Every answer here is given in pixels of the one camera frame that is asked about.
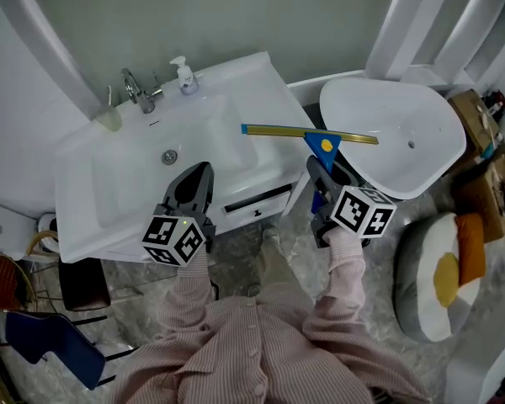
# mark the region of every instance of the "orange pillow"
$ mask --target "orange pillow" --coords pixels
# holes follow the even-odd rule
[[[482,218],[477,213],[459,215],[454,219],[458,226],[460,287],[485,276],[485,237]]]

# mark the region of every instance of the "drain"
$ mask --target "drain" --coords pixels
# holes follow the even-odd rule
[[[162,156],[161,160],[166,165],[171,165],[178,159],[178,154],[174,150],[166,150]]]

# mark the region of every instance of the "faucet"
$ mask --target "faucet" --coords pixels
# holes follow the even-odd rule
[[[129,69],[122,69],[121,77],[124,78],[125,90],[134,104],[139,104],[144,114],[150,114],[155,109],[155,99],[163,97],[161,87],[156,87],[151,93],[144,91],[136,81]]]

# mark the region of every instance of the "floor cushion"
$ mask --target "floor cushion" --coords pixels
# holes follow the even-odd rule
[[[459,331],[479,292],[480,279],[459,288],[455,283],[453,262],[459,258],[455,218],[445,213],[411,224],[398,249],[396,317],[402,331],[417,341],[438,342]]]
[[[464,285],[485,276],[485,235],[477,213],[459,215],[454,220],[458,226],[460,285]]]

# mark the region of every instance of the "gray wall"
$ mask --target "gray wall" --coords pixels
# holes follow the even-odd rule
[[[391,0],[38,0],[90,82],[145,87],[188,57],[193,70],[268,51],[286,82],[363,69]]]

